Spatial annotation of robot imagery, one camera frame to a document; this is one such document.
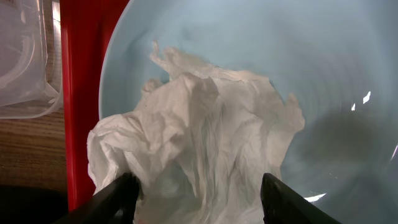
light blue bowl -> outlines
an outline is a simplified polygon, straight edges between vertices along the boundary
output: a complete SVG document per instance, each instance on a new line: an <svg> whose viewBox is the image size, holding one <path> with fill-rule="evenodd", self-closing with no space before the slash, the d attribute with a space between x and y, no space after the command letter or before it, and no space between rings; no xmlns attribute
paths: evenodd
<svg viewBox="0 0 398 224"><path fill-rule="evenodd" d="M396 12L396 0L131 0L106 52L99 116L133 110L145 81L168 80L148 58L153 40L267 75L306 119L283 181L326 194L314 204L343 223L396 222Z"/></svg>

clear plastic container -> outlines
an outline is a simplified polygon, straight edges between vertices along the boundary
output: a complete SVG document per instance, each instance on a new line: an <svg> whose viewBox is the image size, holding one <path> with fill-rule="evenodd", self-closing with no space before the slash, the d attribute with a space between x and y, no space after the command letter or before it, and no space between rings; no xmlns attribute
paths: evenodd
<svg viewBox="0 0 398 224"><path fill-rule="evenodd" d="M45 18L44 7L53 14ZM0 119L35 118L62 106L56 10L50 1L0 0Z"/></svg>

white tissue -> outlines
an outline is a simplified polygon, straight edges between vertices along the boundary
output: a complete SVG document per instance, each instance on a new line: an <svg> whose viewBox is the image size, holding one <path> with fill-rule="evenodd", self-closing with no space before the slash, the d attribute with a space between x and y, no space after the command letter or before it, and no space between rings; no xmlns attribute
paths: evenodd
<svg viewBox="0 0 398 224"><path fill-rule="evenodd" d="M140 223L262 223L262 175L280 165L304 127L294 95L283 104L268 78L223 70L175 48L170 74L149 80L136 109L102 119L89 133L96 192L133 172L144 199Z"/></svg>

red plastic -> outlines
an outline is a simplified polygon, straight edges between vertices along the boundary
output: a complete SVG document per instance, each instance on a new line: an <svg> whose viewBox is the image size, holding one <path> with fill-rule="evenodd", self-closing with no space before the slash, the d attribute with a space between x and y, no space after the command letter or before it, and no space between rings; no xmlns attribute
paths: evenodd
<svg viewBox="0 0 398 224"><path fill-rule="evenodd" d="M60 1L69 210L94 193L87 174L86 140L98 122L98 88L106 48L127 3Z"/></svg>

crumpled paper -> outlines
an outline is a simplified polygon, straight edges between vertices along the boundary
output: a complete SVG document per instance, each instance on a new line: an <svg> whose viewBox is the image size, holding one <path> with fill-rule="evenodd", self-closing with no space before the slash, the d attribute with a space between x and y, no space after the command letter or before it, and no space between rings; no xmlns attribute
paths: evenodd
<svg viewBox="0 0 398 224"><path fill-rule="evenodd" d="M124 172L141 181L139 223L262 223L262 175L280 176L302 110L267 77L219 68L167 47L150 55L170 82L149 80L136 109L98 122L87 140L96 192Z"/></svg>

